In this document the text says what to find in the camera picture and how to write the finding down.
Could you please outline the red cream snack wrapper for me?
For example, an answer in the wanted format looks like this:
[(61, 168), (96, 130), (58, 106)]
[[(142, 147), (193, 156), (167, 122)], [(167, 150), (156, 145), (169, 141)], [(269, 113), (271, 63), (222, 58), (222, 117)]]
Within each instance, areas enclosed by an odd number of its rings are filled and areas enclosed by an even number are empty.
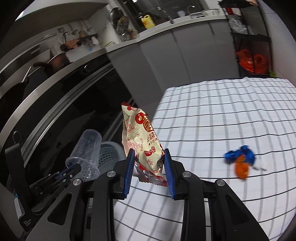
[(126, 153), (135, 151), (133, 176), (140, 182), (167, 186), (164, 175), (164, 149), (147, 114), (125, 102), (123, 112), (122, 145)]

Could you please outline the grey perforated trash basket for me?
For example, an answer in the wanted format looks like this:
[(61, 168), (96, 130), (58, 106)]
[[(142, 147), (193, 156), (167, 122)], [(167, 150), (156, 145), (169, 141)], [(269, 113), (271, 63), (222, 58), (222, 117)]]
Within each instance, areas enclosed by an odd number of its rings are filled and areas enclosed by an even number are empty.
[(98, 168), (100, 172), (112, 170), (118, 161), (126, 159), (126, 154), (121, 144), (116, 142), (102, 142)]

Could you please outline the grey kitchen cabinets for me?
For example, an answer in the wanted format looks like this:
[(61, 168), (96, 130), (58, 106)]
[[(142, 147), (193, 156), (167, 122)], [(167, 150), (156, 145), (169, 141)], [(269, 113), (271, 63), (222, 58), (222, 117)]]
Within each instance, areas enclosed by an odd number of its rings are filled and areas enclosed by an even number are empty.
[(165, 23), (106, 52), (135, 103), (149, 115), (170, 87), (239, 77), (225, 16)]

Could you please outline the white grid tablecloth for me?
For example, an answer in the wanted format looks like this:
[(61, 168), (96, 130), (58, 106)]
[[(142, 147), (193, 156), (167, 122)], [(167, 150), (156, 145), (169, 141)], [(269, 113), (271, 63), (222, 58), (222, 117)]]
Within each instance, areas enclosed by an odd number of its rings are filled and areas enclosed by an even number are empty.
[[(152, 126), (171, 157), (203, 180), (223, 179), (270, 240), (295, 215), (295, 87), (281, 78), (204, 81), (168, 88)], [(243, 145), (266, 162), (236, 177), (224, 154)]]

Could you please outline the black oven front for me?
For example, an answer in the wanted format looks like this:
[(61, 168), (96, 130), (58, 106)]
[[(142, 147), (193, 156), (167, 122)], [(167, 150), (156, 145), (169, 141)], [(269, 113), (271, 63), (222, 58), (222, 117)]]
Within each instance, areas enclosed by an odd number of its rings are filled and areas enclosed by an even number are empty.
[(20, 103), (1, 130), (1, 185), (13, 191), (5, 151), (20, 144), (29, 183), (62, 171), (85, 130), (118, 140), (121, 104), (136, 104), (106, 54), (79, 60), (40, 84)]

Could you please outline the red plastic bag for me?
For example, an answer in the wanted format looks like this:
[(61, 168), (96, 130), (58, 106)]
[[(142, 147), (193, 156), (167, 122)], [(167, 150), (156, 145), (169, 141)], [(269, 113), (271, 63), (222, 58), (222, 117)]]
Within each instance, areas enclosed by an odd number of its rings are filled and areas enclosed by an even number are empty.
[(268, 72), (268, 60), (261, 54), (252, 54), (248, 49), (236, 52), (239, 65), (250, 74), (264, 75)]

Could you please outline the yellow detergent bottle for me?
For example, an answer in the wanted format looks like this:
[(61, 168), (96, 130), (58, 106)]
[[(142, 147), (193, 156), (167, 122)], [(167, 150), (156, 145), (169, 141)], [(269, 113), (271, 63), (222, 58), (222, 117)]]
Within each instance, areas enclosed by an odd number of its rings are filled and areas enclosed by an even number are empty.
[(141, 16), (140, 19), (146, 29), (150, 29), (156, 26), (150, 15)]

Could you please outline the sink faucet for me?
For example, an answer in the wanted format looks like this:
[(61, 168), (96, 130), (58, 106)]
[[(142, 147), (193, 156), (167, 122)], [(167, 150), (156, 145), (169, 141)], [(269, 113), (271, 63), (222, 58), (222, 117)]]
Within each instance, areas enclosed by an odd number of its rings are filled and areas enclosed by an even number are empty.
[(158, 9), (158, 11), (163, 12), (166, 15), (166, 17), (168, 18), (168, 20), (171, 24), (174, 24), (173, 18), (165, 9), (161, 8), (160, 6), (158, 6), (157, 9)]

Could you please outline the white mug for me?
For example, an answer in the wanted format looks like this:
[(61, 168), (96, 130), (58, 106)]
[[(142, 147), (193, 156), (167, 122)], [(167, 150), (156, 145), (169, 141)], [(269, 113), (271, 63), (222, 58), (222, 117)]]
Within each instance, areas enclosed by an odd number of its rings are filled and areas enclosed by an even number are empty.
[(178, 16), (180, 18), (186, 16), (186, 12), (185, 11), (178, 11), (177, 14), (178, 14)]

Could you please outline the black shelf cart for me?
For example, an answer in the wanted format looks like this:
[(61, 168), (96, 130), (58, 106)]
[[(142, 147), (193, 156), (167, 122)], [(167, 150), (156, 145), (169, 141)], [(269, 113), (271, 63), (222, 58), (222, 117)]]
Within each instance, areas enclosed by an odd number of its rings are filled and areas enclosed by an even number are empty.
[(241, 77), (271, 77), (273, 71), (272, 40), (259, 1), (218, 1), (229, 25), (236, 52), (248, 49), (252, 54), (261, 54), (268, 60), (268, 72), (264, 75), (250, 74), (238, 62)]

